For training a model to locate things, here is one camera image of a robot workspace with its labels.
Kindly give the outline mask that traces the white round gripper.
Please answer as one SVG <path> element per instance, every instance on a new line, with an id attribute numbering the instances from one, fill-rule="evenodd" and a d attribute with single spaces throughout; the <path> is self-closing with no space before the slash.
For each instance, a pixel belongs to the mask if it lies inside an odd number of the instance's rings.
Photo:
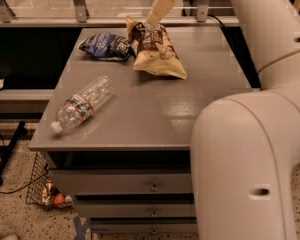
<path id="1" fill-rule="evenodd" d="M 175 0 L 153 0 L 146 23 L 156 26 L 173 9 Z"/>

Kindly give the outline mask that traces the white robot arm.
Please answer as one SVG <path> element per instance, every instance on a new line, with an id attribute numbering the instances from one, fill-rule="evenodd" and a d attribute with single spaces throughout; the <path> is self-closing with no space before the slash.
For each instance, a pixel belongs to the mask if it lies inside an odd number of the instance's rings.
<path id="1" fill-rule="evenodd" d="M 261 82 L 219 99 L 192 129 L 200 240 L 297 240 L 291 177 L 300 163 L 300 15 L 289 0 L 230 0 Z"/>

